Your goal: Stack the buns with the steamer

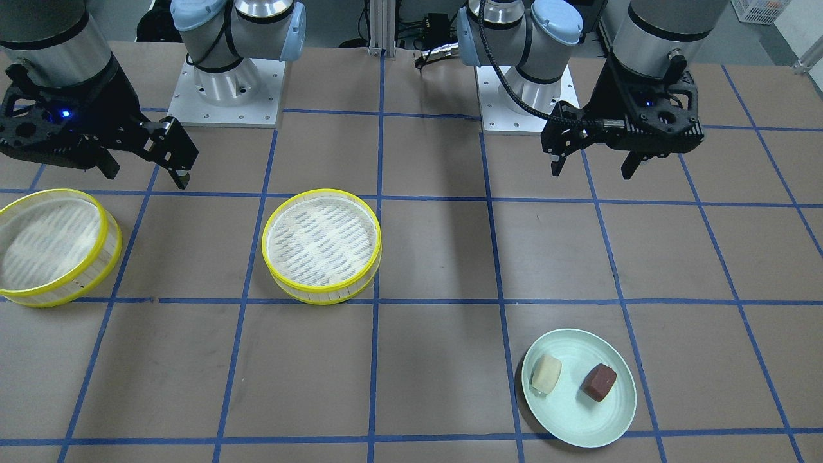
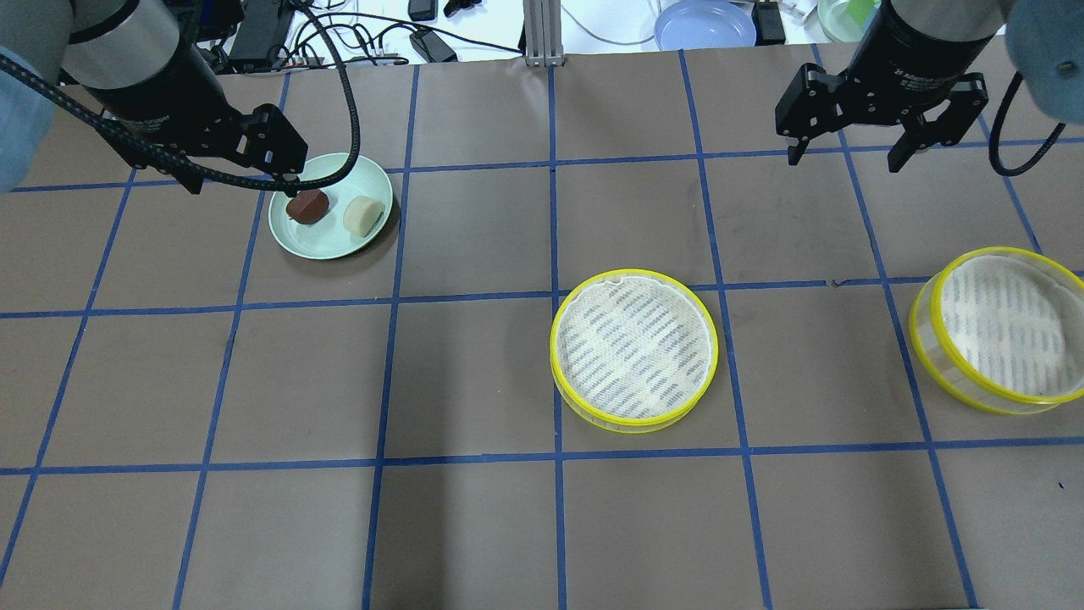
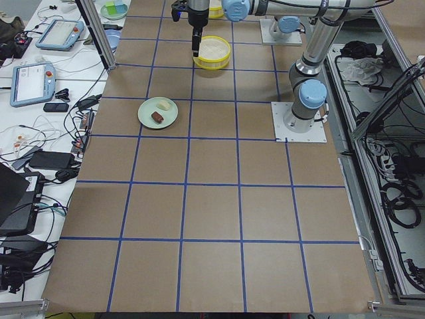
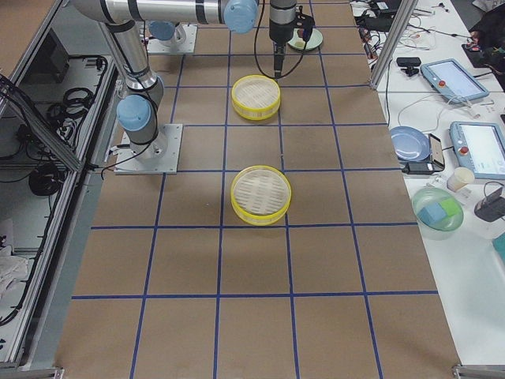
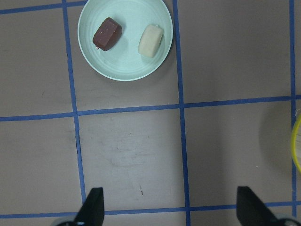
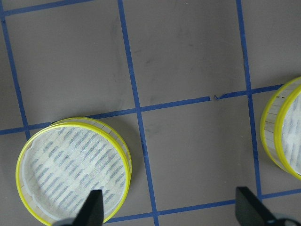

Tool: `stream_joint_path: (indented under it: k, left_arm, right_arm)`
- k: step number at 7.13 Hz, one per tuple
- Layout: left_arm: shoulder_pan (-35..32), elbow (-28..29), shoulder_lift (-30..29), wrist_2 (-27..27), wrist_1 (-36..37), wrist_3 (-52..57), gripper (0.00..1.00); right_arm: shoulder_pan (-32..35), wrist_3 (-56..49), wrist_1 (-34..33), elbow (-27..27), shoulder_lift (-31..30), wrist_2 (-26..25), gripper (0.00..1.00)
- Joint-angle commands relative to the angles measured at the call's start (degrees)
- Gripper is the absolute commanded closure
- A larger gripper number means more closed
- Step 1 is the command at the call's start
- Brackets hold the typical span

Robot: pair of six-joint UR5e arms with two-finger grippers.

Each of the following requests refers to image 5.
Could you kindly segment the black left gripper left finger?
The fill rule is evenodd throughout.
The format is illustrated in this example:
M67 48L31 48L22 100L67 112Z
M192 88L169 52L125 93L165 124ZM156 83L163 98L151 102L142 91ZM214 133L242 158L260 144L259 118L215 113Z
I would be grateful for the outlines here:
M92 188L85 202L77 213L76 226L102 226L104 221L103 188Z

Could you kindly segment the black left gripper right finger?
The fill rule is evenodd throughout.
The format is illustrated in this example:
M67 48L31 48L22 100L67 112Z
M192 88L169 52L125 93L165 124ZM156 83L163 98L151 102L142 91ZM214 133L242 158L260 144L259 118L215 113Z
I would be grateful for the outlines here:
M280 226L280 221L248 186L238 186L236 215L242 226Z

